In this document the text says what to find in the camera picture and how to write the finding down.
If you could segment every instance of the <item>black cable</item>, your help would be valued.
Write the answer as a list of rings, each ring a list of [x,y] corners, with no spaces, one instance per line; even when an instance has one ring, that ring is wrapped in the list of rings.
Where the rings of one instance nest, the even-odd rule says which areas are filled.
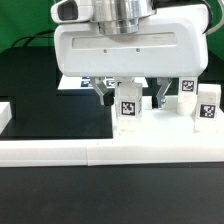
[[[207,7],[207,9],[208,9],[208,26],[206,27],[206,29],[204,31],[204,33],[206,33],[212,27],[212,24],[213,24],[213,12],[212,12],[211,6],[209,5],[209,3],[206,0],[198,0],[198,1],[201,4],[204,4]]]
[[[46,31],[42,31],[39,33],[36,33],[34,36],[30,37],[29,40],[27,40],[24,44],[23,47],[27,47],[33,40],[35,40],[36,38],[39,38],[39,36],[43,36],[46,34],[51,34],[54,33],[55,30],[46,30]]]
[[[22,38],[19,38],[18,40],[16,40],[16,41],[12,44],[11,48],[15,47],[15,45],[16,45],[18,42],[20,42],[20,41],[22,41],[22,40],[30,39],[30,38],[34,38],[34,39],[36,39],[36,38],[48,39],[48,38],[53,38],[53,37],[43,37],[43,36],[35,36],[35,35],[34,35],[34,36],[26,36],[26,37],[22,37]]]

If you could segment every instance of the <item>black mat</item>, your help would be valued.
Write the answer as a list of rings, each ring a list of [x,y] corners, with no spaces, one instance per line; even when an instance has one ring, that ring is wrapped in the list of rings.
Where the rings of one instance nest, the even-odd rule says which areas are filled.
[[[13,119],[0,139],[112,138],[110,108],[93,90],[57,91],[53,48],[15,48],[0,55],[0,100]]]

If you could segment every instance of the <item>white block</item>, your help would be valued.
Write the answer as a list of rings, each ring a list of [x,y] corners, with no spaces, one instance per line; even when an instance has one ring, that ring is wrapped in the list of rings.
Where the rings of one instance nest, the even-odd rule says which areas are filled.
[[[195,132],[219,132],[221,86],[200,84],[195,117]]]
[[[197,104],[197,77],[183,77],[179,79],[179,94],[177,113],[183,116],[192,116],[196,112]]]
[[[0,134],[5,129],[12,118],[11,107],[9,102],[0,103]]]

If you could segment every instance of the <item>white cube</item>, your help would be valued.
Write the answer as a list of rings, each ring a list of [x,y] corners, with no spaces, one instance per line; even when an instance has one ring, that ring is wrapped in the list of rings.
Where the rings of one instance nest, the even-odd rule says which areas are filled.
[[[134,130],[142,115],[142,83],[120,83],[117,97],[118,128]]]
[[[195,114],[197,86],[197,77],[182,77],[179,79],[178,114],[183,116],[191,116]]]
[[[221,101],[221,86],[200,84],[195,118],[195,132],[216,132]]]

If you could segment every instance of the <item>white platform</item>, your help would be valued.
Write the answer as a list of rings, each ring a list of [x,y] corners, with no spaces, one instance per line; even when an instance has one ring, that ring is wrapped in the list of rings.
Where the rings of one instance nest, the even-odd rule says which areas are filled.
[[[194,133],[191,117],[175,112],[177,97],[167,97],[162,111],[150,110],[143,100],[142,127],[118,130],[114,108],[114,139],[60,141],[1,141],[0,166],[75,166],[143,163],[224,162],[224,115],[219,111],[220,133]]]

